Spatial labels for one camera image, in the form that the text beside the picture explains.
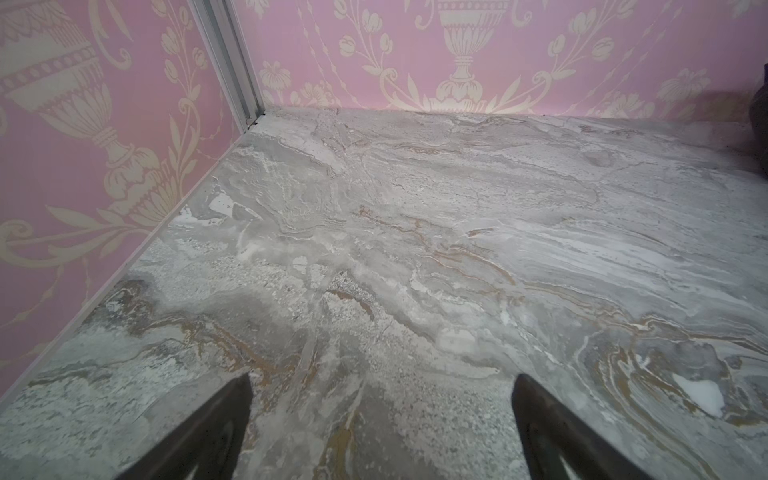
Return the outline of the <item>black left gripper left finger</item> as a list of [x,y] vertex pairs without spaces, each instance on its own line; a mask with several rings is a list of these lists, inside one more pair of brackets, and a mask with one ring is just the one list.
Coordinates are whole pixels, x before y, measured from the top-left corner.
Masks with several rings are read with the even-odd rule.
[[247,374],[230,380],[120,479],[231,479],[250,418]]

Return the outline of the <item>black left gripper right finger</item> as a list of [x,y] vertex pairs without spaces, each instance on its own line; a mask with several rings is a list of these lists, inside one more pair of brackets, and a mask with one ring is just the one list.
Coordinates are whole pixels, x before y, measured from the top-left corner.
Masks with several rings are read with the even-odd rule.
[[511,406],[532,479],[650,477],[530,375],[516,377]]

